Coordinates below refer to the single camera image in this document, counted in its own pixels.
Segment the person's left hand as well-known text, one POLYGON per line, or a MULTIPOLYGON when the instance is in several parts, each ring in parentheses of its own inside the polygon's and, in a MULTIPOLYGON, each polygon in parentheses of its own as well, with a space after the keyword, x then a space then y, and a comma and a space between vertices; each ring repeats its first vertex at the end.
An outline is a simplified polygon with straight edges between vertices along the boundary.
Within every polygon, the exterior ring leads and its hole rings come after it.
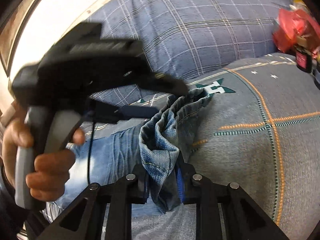
MULTIPOLYGON (((2 144, 1 192, 15 193, 15 166, 17 148, 33 146, 30 128, 17 117, 6 127, 2 144)), ((43 202, 53 202, 65 192, 69 171, 75 163, 75 154, 65 148, 61 151, 38 155, 34 161, 34 172, 25 182, 32 197, 43 202)))

